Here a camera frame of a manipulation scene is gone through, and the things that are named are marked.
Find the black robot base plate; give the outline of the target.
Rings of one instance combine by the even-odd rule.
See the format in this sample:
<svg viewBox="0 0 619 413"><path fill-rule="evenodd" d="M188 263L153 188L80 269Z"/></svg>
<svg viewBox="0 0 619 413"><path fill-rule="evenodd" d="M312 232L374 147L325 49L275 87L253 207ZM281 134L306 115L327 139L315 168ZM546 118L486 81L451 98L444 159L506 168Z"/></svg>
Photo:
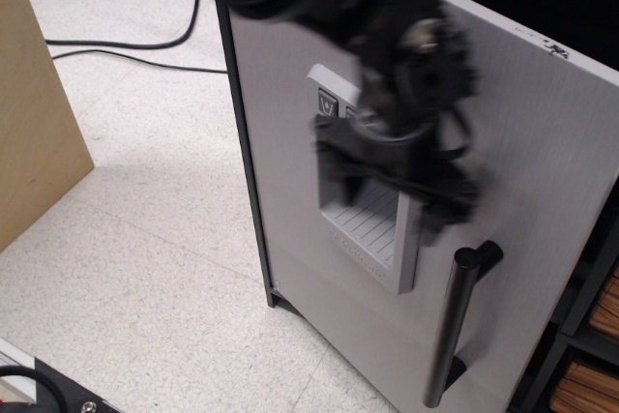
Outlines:
<svg viewBox="0 0 619 413"><path fill-rule="evenodd" d="M35 371L42 373L58 388L68 406L68 412L118 413L124 412L106 399L83 387L47 363L35 358ZM36 381L36 401L38 405L48 407L51 412L60 412L59 406L49 390Z"/></svg>

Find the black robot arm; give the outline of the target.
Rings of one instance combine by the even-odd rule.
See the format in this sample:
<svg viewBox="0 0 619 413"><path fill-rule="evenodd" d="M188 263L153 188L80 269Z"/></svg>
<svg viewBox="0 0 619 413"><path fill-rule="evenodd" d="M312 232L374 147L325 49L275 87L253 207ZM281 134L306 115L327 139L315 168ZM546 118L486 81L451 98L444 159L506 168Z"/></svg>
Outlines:
<svg viewBox="0 0 619 413"><path fill-rule="evenodd" d="M458 103L474 93L468 43L440 0L225 0L250 19L294 22L356 56L362 90L355 113L314 120L319 164L345 203L373 179L422 205L420 232L433 243L468 221L479 190L445 149L439 127L452 116L470 127Z"/></svg>

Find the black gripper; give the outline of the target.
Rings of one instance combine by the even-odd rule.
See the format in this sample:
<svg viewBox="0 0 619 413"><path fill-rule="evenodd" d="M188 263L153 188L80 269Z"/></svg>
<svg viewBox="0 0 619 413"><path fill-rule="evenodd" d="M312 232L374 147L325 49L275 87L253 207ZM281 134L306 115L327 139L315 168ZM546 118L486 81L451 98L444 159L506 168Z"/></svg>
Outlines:
<svg viewBox="0 0 619 413"><path fill-rule="evenodd" d="M469 150L471 139L463 117L456 113L455 119L464 142L444 150L435 120L393 135L361 116L318 114L314 131L320 175L343 205L356 200L366 176L421 201L420 245L431 247L445 228L470 220L479 198L476 183L455 164Z"/></svg>

